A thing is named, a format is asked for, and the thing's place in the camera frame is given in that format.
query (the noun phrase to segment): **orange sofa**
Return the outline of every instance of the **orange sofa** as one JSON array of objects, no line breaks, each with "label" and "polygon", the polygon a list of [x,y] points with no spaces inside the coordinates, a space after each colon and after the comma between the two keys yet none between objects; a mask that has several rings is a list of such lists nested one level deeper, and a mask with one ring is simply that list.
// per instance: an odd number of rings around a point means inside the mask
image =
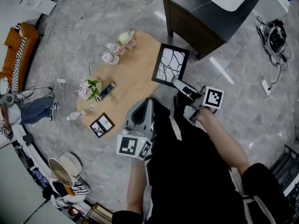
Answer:
[{"label": "orange sofa", "polygon": [[[20,27],[22,36],[27,38],[19,68],[18,90],[22,91],[27,66],[30,61],[31,54],[34,50],[34,46],[39,38],[39,34],[33,25],[21,23]],[[3,70],[2,72],[0,72],[0,78],[7,77],[10,87],[12,87],[14,63],[21,42],[22,37],[15,29],[11,28],[4,43],[4,45],[8,46],[8,49],[3,65]]]}]

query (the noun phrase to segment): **electrical outlet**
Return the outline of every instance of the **electrical outlet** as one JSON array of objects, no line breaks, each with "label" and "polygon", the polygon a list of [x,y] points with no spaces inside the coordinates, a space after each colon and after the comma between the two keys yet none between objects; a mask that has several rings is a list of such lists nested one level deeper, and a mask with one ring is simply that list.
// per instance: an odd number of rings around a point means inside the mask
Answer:
[{"label": "electrical outlet", "polygon": [[263,91],[266,93],[267,96],[269,96],[270,93],[271,93],[271,90],[268,90],[269,86],[268,86],[268,83],[265,79],[262,80],[261,85],[262,85]]}]

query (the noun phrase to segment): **power strip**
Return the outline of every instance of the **power strip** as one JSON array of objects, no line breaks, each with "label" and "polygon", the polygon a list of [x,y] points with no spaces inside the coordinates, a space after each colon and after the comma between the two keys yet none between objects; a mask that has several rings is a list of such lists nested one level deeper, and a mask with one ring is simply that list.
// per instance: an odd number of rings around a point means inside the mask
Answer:
[{"label": "power strip", "polygon": [[271,90],[268,90],[269,86],[268,86],[268,83],[265,79],[262,80],[261,85],[262,85],[263,91],[266,93],[267,96],[269,96],[270,93],[271,93]]},{"label": "power strip", "polygon": [[65,79],[57,78],[57,82],[61,83],[61,84],[64,84],[64,83],[66,83],[66,80]]}]

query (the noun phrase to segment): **table leg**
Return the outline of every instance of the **table leg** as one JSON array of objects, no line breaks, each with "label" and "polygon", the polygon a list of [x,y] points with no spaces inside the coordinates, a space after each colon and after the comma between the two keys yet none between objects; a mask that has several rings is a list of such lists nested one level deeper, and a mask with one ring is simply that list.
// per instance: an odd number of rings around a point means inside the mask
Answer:
[{"label": "table leg", "polygon": [[196,58],[199,59],[199,60],[202,59],[201,54],[197,53]]},{"label": "table leg", "polygon": [[163,0],[163,4],[166,17],[167,33],[168,35],[173,36],[173,30],[171,29],[169,0]]}]

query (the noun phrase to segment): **small picture frame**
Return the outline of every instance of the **small picture frame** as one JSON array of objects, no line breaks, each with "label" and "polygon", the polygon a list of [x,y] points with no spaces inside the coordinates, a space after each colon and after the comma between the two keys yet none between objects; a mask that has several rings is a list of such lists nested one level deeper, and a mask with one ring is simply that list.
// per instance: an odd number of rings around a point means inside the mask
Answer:
[{"label": "small picture frame", "polygon": [[108,118],[108,116],[103,113],[98,119],[97,121],[99,122],[99,124],[104,128],[104,130],[106,131],[106,133],[112,129],[114,127],[114,123],[112,123],[112,121]]},{"label": "small picture frame", "polygon": [[112,123],[108,116],[105,113],[103,113],[90,125],[90,128],[94,131],[95,135],[97,135],[98,138],[100,138],[109,130],[111,130],[114,126],[114,123]]},{"label": "small picture frame", "polygon": [[103,128],[100,126],[97,120],[95,120],[91,125],[90,128],[93,130],[95,135],[100,138],[102,137],[106,132],[103,130]]},{"label": "small picture frame", "polygon": [[174,87],[172,78],[182,80],[190,51],[161,44],[152,81]]}]

